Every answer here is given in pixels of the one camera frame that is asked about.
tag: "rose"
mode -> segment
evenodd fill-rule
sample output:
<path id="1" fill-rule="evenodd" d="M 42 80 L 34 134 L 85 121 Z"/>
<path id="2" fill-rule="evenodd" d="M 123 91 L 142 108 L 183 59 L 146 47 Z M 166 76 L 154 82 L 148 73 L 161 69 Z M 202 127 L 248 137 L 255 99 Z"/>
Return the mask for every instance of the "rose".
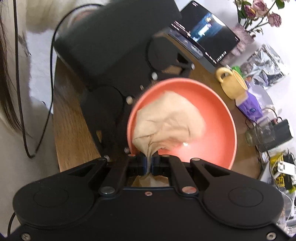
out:
<path id="1" fill-rule="evenodd" d="M 254 9 L 251 8 L 251 6 L 249 5 L 245 5 L 244 6 L 244 10 L 246 12 L 246 15 L 250 18 L 250 19 L 254 19 L 256 17 L 256 11 Z"/>
<path id="2" fill-rule="evenodd" d="M 281 16 L 276 14 L 276 13 L 272 13 L 268 16 L 268 23 L 273 27 L 279 27 L 281 25 Z"/>
<path id="3" fill-rule="evenodd" d="M 257 17 L 263 17 L 269 11 L 263 0 L 254 0 L 252 8 L 256 11 Z"/>

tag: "yellow mug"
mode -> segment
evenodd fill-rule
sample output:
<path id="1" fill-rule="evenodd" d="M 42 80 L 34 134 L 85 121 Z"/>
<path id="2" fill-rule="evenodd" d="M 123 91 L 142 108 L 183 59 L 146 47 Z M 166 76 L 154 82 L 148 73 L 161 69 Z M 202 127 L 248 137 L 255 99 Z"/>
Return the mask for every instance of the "yellow mug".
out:
<path id="1" fill-rule="evenodd" d="M 228 76 L 221 78 L 222 74 L 228 74 Z M 237 71 L 229 70 L 224 67 L 219 68 L 216 71 L 216 78 L 221 83 L 222 89 L 230 99 L 234 100 L 242 95 L 246 95 L 248 87 Z"/>

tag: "wood surface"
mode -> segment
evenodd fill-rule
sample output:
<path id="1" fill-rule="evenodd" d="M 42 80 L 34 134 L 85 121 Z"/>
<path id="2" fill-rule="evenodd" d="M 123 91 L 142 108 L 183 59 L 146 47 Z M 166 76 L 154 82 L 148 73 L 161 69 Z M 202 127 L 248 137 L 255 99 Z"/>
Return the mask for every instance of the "wood surface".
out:
<path id="1" fill-rule="evenodd" d="M 213 89 L 229 108 L 237 130 L 237 155 L 232 170 L 258 178 L 260 165 L 254 147 L 245 140 L 245 116 L 236 108 L 233 100 L 223 92 L 214 75 L 209 73 L 195 57 L 178 42 L 168 37 L 195 64 L 190 78 Z M 100 157 L 83 118 L 79 100 L 84 87 L 81 81 L 58 59 L 54 89 L 54 135 L 60 171 L 79 166 Z"/>

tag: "brown napkin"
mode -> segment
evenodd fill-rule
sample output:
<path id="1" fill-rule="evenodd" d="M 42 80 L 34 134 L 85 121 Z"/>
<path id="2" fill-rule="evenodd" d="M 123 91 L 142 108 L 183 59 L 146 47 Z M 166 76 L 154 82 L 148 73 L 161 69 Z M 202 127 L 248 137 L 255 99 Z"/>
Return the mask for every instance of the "brown napkin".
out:
<path id="1" fill-rule="evenodd" d="M 173 91 L 166 91 L 158 99 L 137 112 L 133 144 L 147 157 L 147 169 L 151 156 L 159 149 L 171 150 L 191 142 L 205 133 L 205 121 L 199 110 L 186 98 Z M 137 177 L 137 186 L 168 186 L 168 179 L 155 179 L 149 172 Z"/>

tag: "green leaf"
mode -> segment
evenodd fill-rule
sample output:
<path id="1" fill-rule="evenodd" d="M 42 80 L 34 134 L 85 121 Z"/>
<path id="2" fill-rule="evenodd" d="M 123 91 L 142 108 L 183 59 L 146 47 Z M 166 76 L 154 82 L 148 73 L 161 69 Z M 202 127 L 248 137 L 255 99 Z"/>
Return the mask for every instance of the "green leaf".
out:
<path id="1" fill-rule="evenodd" d="M 276 5 L 279 9 L 282 9 L 285 7 L 285 3 L 282 2 L 281 0 L 276 0 Z"/>
<path id="2" fill-rule="evenodd" d="M 242 2 L 242 9 L 241 9 L 241 11 L 242 11 L 242 14 L 243 14 L 244 18 L 247 18 L 248 16 L 247 16 L 246 11 L 244 9 L 244 2 Z"/>
<path id="3" fill-rule="evenodd" d="M 241 19 L 245 19 L 246 18 L 241 11 L 238 11 L 237 14 L 239 15 L 239 17 Z"/>

